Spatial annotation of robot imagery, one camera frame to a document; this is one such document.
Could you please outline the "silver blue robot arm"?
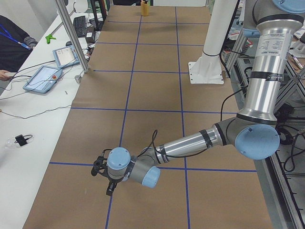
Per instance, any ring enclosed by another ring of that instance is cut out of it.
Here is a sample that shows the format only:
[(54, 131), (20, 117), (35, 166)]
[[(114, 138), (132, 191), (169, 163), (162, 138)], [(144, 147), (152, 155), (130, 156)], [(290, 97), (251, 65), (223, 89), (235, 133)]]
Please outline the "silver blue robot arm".
[(92, 175), (108, 178), (107, 195), (117, 184), (133, 179), (155, 187), (159, 164), (175, 158), (195, 156), (213, 146), (233, 145), (245, 157), (261, 160), (279, 147), (274, 108), (294, 33), (305, 19), (302, 0), (247, 0), (243, 33), (259, 39), (243, 108), (234, 118), (212, 125), (196, 134), (155, 146), (151, 143), (138, 156), (122, 147), (110, 151), (107, 161), (94, 165)]

